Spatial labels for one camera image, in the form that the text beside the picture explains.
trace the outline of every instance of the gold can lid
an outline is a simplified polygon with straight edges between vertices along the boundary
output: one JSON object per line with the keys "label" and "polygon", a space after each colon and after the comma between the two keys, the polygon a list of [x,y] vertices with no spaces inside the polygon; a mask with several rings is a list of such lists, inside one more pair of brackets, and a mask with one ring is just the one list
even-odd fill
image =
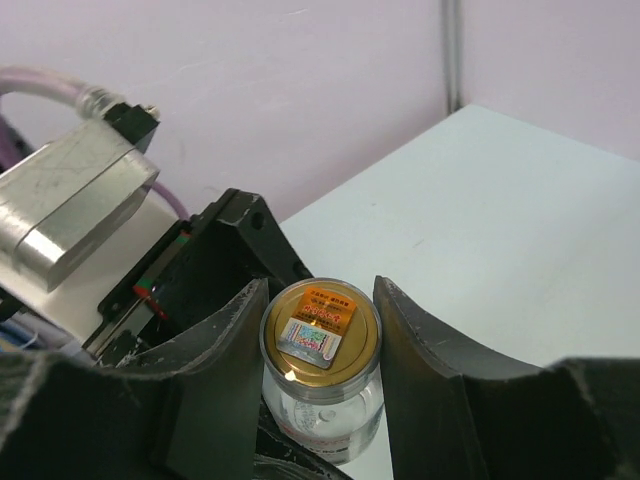
{"label": "gold can lid", "polygon": [[[343,324],[342,329],[337,328],[333,332],[342,335],[330,363],[323,368],[286,353],[279,344],[279,340],[287,336],[283,335],[285,329],[291,329],[290,321],[296,321],[294,315],[304,318],[298,312],[303,310],[306,299],[311,295],[328,296],[327,302],[334,300],[338,308],[340,304],[346,304],[344,311],[349,313],[348,324]],[[351,310],[349,300],[355,303],[355,309]],[[311,388],[332,387],[349,383],[375,369],[380,353],[380,328],[378,312],[363,292],[340,280],[314,278],[286,288],[271,302],[263,318],[261,344],[272,373],[286,379],[287,384]]]}

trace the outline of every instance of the sticker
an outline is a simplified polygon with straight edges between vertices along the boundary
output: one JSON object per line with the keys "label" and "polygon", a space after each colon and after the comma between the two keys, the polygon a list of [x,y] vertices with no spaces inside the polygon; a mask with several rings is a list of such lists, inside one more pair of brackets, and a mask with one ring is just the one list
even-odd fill
{"label": "sticker", "polygon": [[329,368],[355,309],[356,303],[349,297],[307,288],[278,339],[278,350]]}

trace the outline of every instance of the white surface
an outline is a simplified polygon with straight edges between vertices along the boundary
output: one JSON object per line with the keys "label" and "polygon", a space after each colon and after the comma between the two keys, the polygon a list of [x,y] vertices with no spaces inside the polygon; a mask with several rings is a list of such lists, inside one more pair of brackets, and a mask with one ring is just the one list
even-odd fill
{"label": "white surface", "polygon": [[[318,276],[394,280],[506,355],[640,354],[640,165],[476,106],[282,225]],[[344,471],[391,478],[386,422]]]}
{"label": "white surface", "polygon": [[[445,116],[439,0],[5,0],[0,63],[45,65],[157,105],[149,151],[192,211],[228,187],[278,219]],[[43,143],[73,114],[7,96]]]}
{"label": "white surface", "polygon": [[467,102],[640,157],[640,2],[463,2]]}
{"label": "white surface", "polygon": [[176,221],[154,194],[51,293],[0,262],[0,285],[84,343],[100,326],[97,306]]}

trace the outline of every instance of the qr code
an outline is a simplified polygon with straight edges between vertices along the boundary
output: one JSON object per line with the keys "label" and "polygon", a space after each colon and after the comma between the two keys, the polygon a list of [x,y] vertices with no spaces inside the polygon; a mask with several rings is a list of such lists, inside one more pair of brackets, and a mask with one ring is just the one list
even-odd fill
{"label": "qr code", "polygon": [[278,341],[278,350],[321,368],[331,366],[342,337],[290,318]]}

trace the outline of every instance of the can body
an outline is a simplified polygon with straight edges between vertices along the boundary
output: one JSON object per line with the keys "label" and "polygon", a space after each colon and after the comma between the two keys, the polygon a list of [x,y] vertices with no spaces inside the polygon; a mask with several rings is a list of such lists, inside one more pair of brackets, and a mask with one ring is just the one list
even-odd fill
{"label": "can body", "polygon": [[360,455],[377,432],[380,328],[366,295],[333,279],[292,285],[263,318],[265,401],[283,433],[334,465]]}

